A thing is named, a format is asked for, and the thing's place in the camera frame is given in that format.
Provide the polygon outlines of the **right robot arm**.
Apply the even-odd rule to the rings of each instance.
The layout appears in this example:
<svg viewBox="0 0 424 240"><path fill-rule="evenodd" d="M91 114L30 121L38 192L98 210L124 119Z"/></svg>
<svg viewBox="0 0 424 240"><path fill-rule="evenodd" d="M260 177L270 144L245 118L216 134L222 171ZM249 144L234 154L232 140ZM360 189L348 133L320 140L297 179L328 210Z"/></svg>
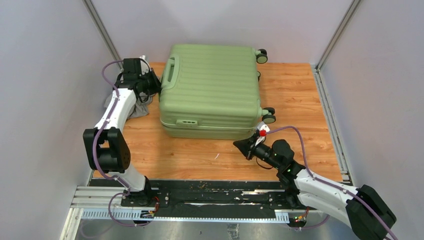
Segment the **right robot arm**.
<svg viewBox="0 0 424 240"><path fill-rule="evenodd" d="M233 145L247 160L258 158L277 170L290 208L303 205L319 210L350 227L361 240L392 235L397 217L371 186L355 187L318 176L294 159L294 151L284 139L267 146L250 137Z"/></svg>

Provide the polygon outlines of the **green suitcase wheel lid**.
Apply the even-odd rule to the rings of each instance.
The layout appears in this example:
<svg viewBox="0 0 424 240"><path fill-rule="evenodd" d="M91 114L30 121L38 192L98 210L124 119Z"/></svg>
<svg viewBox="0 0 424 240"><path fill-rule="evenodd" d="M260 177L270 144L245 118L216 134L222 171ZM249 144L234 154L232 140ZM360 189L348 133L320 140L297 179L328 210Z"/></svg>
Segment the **green suitcase wheel lid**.
<svg viewBox="0 0 424 240"><path fill-rule="evenodd" d="M272 124L276 121L276 110L273 107L265 107L262 109L262 121L265 124Z"/></svg>

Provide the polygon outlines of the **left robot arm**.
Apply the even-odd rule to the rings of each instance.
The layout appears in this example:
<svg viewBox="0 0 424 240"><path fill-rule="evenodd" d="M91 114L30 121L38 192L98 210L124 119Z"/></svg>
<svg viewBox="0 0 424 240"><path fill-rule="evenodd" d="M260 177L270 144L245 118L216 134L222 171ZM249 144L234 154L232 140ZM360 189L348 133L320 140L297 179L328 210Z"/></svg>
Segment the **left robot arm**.
<svg viewBox="0 0 424 240"><path fill-rule="evenodd" d="M124 58L119 63L122 70L116 81L104 78L112 87L106 110L93 128L84 130L82 138L90 168L105 179L120 183L126 200L146 207L154 200L154 194L149 179L131 164L123 130L136 103L159 93L161 83L144 55Z"/></svg>

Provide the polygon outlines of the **green suitcase blue lining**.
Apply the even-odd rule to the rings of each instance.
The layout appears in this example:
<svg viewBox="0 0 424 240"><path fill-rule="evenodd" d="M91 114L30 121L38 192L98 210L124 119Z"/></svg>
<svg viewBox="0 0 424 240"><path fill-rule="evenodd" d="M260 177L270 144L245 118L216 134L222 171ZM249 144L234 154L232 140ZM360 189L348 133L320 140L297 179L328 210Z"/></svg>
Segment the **green suitcase blue lining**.
<svg viewBox="0 0 424 240"><path fill-rule="evenodd" d="M173 45L158 98L165 132L176 138L247 138L264 108L256 50L234 45Z"/></svg>

